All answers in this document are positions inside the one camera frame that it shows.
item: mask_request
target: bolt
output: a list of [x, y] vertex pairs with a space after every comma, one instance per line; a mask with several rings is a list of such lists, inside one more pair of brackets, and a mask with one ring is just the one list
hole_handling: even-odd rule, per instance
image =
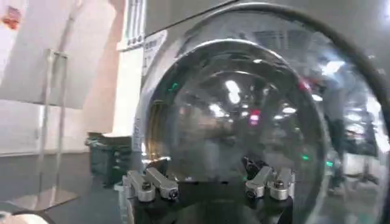
[[284, 184], [283, 184], [283, 181], [281, 181], [281, 180], [278, 180], [278, 181], [276, 181], [275, 183], [274, 183], [274, 187], [276, 187], [277, 189], [280, 189], [280, 188], [282, 188], [284, 186]]
[[170, 200], [175, 200], [179, 196], [179, 192], [177, 190], [171, 190], [168, 194]]
[[152, 188], [152, 184], [149, 181], [145, 181], [142, 183], [142, 190], [147, 191]]
[[246, 192], [246, 195], [250, 198], [250, 199], [254, 199], [254, 198], [256, 198], [256, 192], [254, 192], [254, 191], [247, 191]]

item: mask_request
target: transparent dome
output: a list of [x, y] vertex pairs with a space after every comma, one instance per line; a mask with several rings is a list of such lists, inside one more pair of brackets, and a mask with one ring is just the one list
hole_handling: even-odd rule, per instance
[[389, 145], [367, 70], [297, 20], [221, 13], [168, 48], [141, 95], [136, 169], [229, 184], [253, 178], [251, 166], [287, 167], [296, 223], [376, 222]]

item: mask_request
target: green light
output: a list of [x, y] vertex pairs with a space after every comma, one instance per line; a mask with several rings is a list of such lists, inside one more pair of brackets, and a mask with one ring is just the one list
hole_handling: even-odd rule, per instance
[[172, 92], [179, 84], [173, 83], [172, 86], [168, 89], [169, 92]]

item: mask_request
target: poster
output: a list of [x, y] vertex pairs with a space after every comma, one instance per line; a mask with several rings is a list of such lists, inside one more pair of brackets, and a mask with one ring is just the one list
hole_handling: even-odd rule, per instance
[[0, 1], [0, 83], [26, 7], [27, 0]]

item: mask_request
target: metal stand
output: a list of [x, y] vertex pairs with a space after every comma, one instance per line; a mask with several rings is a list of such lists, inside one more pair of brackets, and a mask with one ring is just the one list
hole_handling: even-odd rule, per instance
[[[38, 159], [37, 159], [37, 176], [38, 176], [38, 191], [36, 195], [26, 195], [16, 200], [10, 201], [12, 204], [17, 205], [28, 210], [44, 210], [55, 205], [62, 204], [66, 201], [77, 198], [78, 196], [72, 192], [61, 190], [60, 188], [60, 166], [63, 151], [63, 136], [65, 128], [65, 97], [66, 97], [66, 79], [67, 79], [67, 56], [60, 52], [54, 52], [48, 50], [46, 75], [44, 78], [44, 88], [42, 92], [43, 105], [42, 117], [39, 123], [39, 135], [38, 135]], [[44, 183], [44, 156], [45, 147], [48, 136], [48, 120], [49, 120], [49, 106], [52, 96], [52, 90], [54, 87], [54, 78], [61, 80], [59, 101], [60, 106], [60, 119], [58, 123], [58, 136], [57, 136], [57, 150], [55, 151], [55, 181], [52, 187], [43, 190]]]

